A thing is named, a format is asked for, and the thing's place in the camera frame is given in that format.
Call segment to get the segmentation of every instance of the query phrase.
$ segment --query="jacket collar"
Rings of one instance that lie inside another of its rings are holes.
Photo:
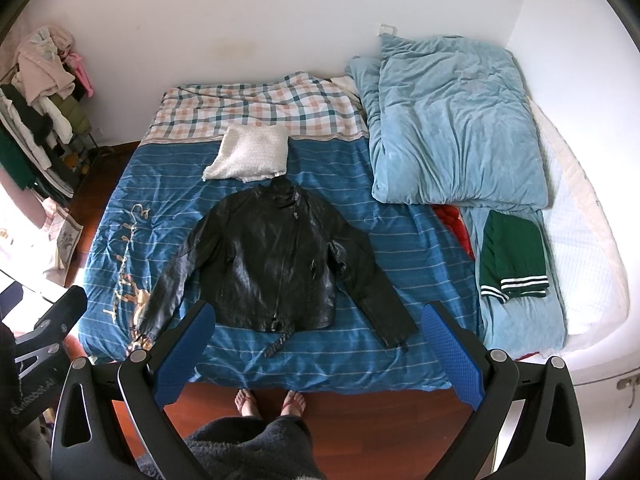
[[[273,202],[276,207],[288,207],[300,198],[298,186],[294,186],[285,176],[272,178],[268,186],[258,186],[255,189],[258,196]]]

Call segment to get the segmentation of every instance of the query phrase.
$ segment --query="jacket sleeve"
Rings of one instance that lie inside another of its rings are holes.
[[[185,283],[222,240],[231,197],[221,200],[200,219],[164,268],[149,300],[134,311],[130,320],[132,343],[129,351],[140,347],[148,349],[166,328],[175,309],[182,303]]]
[[[369,236],[349,225],[337,210],[335,215],[330,247],[347,291],[386,347],[396,346],[418,327],[376,263]]]

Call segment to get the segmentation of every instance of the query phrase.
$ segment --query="blue striped bed sheet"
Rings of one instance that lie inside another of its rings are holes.
[[[89,355],[124,358],[131,300],[151,290],[201,216],[226,195],[257,185],[201,180],[219,145],[148,144],[131,158],[86,264],[89,303],[79,333]],[[324,197],[353,226],[369,233],[377,262],[418,325],[423,304],[440,300],[460,325],[481,335],[474,264],[429,206],[383,204],[372,198],[367,139],[290,140],[287,165],[292,181]],[[407,341],[408,350],[385,349],[340,280],[337,288],[334,325],[294,334],[272,358],[262,351],[277,335],[217,326],[191,380],[345,394],[450,386],[421,334]],[[196,276],[186,287],[174,323],[197,297]]]

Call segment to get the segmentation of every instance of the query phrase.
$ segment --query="foot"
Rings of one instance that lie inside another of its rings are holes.
[[[258,403],[255,401],[254,394],[250,390],[238,390],[236,395],[236,408],[242,416],[260,416],[258,411]]]
[[[280,415],[302,416],[305,411],[306,400],[299,392],[290,390],[282,404]]]

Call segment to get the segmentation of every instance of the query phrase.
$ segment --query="person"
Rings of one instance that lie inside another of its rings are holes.
[[[212,480],[326,480],[312,452],[312,439],[302,421],[305,397],[289,391],[280,416],[266,422],[250,390],[236,395],[241,416],[226,416],[204,425],[184,439]],[[138,459],[140,471],[162,479],[148,455]]]

